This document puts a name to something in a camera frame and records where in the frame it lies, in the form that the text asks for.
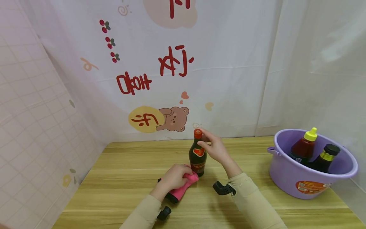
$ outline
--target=bucket sticker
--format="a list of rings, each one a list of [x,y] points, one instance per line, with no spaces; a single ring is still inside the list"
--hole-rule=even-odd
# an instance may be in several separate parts
[[[323,184],[314,181],[298,181],[296,183],[296,188],[299,192],[311,195],[326,190],[331,184],[332,183]]]

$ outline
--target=black plastic piece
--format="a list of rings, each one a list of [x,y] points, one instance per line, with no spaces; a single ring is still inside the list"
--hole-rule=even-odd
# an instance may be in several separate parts
[[[179,202],[177,197],[173,196],[170,192],[168,192],[168,194],[165,196],[165,198],[167,198],[173,204],[177,204]]]
[[[216,193],[219,195],[227,195],[230,194],[235,196],[236,191],[231,187],[230,185],[223,186],[219,181],[216,181],[215,184],[213,184],[213,189],[215,189]]]
[[[158,217],[156,218],[158,220],[165,221],[170,213],[172,213],[172,210],[168,206],[165,206],[165,208],[159,213]]]

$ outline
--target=red label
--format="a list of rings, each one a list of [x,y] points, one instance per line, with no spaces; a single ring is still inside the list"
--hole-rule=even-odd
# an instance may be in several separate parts
[[[193,149],[195,155],[202,157],[205,154],[205,148]]]
[[[191,163],[191,169],[195,172],[195,173],[203,173],[205,170],[205,162],[204,163],[200,163],[200,164],[192,164]]]
[[[298,181],[296,183],[296,188],[298,191],[300,191],[304,194],[311,195],[311,194],[317,194],[319,192],[324,191],[330,185],[331,185],[331,183],[323,184],[323,183],[314,182],[314,181]]]

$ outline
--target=table surface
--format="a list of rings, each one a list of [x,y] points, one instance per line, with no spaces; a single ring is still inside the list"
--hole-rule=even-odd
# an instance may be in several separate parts
[[[189,163],[192,140],[110,143],[64,209],[53,229],[118,229],[157,179],[174,163]],[[273,137],[223,139],[239,166],[253,179],[288,228],[366,228],[331,190],[313,200],[296,199],[281,191],[269,176]],[[187,189],[172,213],[154,228],[250,228],[231,196],[219,196],[212,185],[227,182],[221,165],[207,158],[205,174]]]

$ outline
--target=beige sleeve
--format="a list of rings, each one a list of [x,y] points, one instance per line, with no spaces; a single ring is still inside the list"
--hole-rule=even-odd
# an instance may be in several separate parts
[[[135,208],[119,229],[151,229],[161,211],[161,202],[151,195]]]
[[[286,229],[285,223],[247,174],[229,179],[236,190],[233,200],[253,229]]]

